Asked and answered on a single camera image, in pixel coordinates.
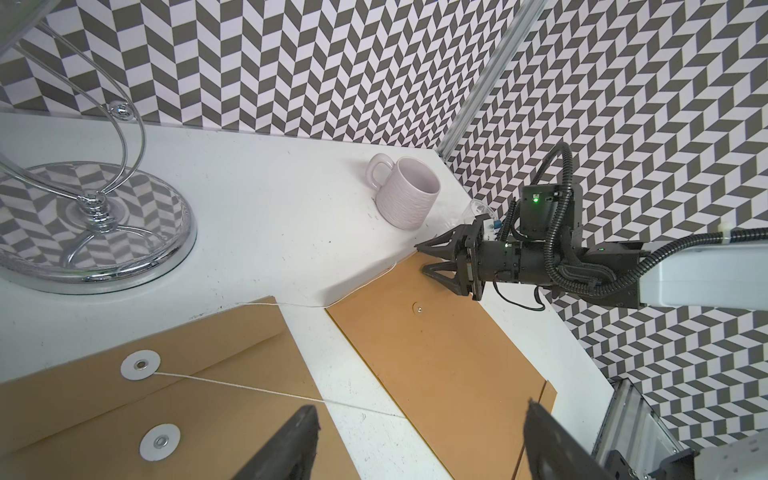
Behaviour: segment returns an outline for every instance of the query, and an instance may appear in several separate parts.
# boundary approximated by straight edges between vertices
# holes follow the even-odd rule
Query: white tabletop
[[[127,134],[136,138],[135,127]],[[158,126],[147,134],[141,169],[178,189],[197,218],[190,256],[149,284],[98,296],[0,280],[0,382],[263,296],[328,305],[453,227],[469,202],[431,150]],[[0,114],[0,149],[23,166],[116,161],[118,145],[105,121]],[[376,210],[363,173],[379,152],[416,157],[439,176],[442,191],[416,232]],[[529,286],[500,287],[532,302]],[[493,289],[482,305],[557,389],[554,417],[590,451],[612,388],[587,353],[549,306],[523,310]],[[329,405],[362,478],[450,478],[324,309],[281,310],[324,399],[397,415]]]

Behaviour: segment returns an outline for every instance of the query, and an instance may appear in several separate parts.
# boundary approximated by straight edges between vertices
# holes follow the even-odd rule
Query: white textured mug
[[[384,164],[392,171],[383,185],[373,178],[373,170]],[[366,180],[378,190],[376,207],[392,225],[403,230],[422,226],[440,193],[440,180],[429,167],[412,157],[393,162],[384,154],[376,154],[366,168]]]

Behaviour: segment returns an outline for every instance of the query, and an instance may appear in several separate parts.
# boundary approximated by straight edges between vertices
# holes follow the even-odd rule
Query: cardboard folder
[[[328,312],[454,478],[530,478],[528,400],[551,410],[556,392],[478,302],[421,273],[439,261],[416,253]]]
[[[280,310],[242,306],[0,385],[0,478],[232,478],[302,405],[320,423],[312,478],[358,478],[321,402],[195,379],[124,379],[130,353],[159,371],[320,399]],[[144,434],[173,423],[181,441],[147,462]]]

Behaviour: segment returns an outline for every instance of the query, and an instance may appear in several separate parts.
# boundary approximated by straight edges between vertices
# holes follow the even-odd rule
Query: geometric wallpaper
[[[130,88],[143,118],[375,144],[434,147],[519,1],[62,0],[59,34]],[[33,30],[22,47],[99,101],[93,68]],[[11,51],[0,105],[98,114]]]
[[[446,161],[503,213],[566,140],[588,245],[721,220],[766,227],[766,58],[768,2],[554,0]],[[632,379],[682,442],[768,428],[768,313],[553,304],[602,372]]]

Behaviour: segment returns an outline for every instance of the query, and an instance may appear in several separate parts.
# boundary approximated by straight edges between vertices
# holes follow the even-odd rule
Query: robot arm
[[[563,158],[562,182],[539,185],[558,154]],[[572,184],[572,173],[570,147],[560,142],[547,154],[531,185],[522,188],[520,201],[511,202],[497,240],[485,239],[483,223],[488,217],[478,216],[472,225],[458,225],[416,245],[418,251],[446,260],[424,266],[422,272],[474,300],[482,298],[486,282],[504,282],[533,284],[555,294],[569,292],[607,307],[700,304],[768,309],[765,296],[754,294],[765,291],[760,275],[765,271],[760,266],[768,266],[765,244],[720,245],[766,240],[768,228],[731,230],[728,235],[699,233],[655,249],[642,242],[585,248],[581,189]],[[696,249],[670,258],[691,247]]]

